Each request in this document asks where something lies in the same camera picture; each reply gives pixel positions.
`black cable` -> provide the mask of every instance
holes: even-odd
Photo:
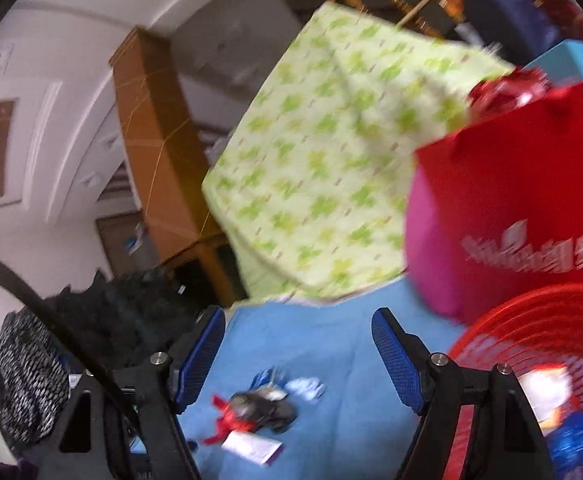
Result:
[[[96,359],[88,354],[67,327],[42,298],[27,283],[0,261],[0,286],[9,291],[30,309],[45,327],[60,341],[67,350],[89,370],[100,383],[102,389],[110,397],[114,405],[127,418],[129,425],[139,434],[140,419],[121,389],[115,383],[111,374]]]

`metal screw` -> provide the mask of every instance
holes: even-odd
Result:
[[[169,359],[169,354],[166,352],[156,352],[149,358],[151,364],[153,365],[161,365],[162,363],[166,363],[167,359]]]
[[[495,367],[502,375],[509,375],[513,371],[507,363],[498,363]]]
[[[449,362],[449,358],[441,352],[436,352],[435,354],[431,354],[429,359],[431,359],[431,362],[433,364],[435,364],[436,366],[444,366]]]

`blue bedsheet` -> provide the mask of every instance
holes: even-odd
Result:
[[[417,417],[398,399],[371,338],[371,316],[381,306],[431,351],[446,351],[463,332],[426,310],[406,279],[337,306],[268,303],[239,309],[198,401],[180,416],[188,439],[214,434],[218,412],[210,403],[212,394],[228,399],[247,389],[264,368],[278,365],[295,377],[316,376],[327,389],[315,405],[290,397],[299,417],[286,433],[260,432],[285,445],[273,465],[261,468],[220,446],[201,446],[194,457],[202,478],[395,478]]]

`ceiling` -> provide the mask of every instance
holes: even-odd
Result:
[[[98,200],[125,157],[108,60],[135,25],[171,36],[210,1],[17,1],[0,23],[0,101],[15,102],[0,233],[136,208]]]

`red plastic basket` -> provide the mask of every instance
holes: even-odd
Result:
[[[537,365],[565,363],[583,410],[583,283],[534,290],[491,310],[463,334],[449,356],[463,367],[482,370],[508,363],[517,377]],[[447,480],[460,476],[472,416],[473,407],[464,406],[447,463]],[[583,466],[565,478],[583,479]]]

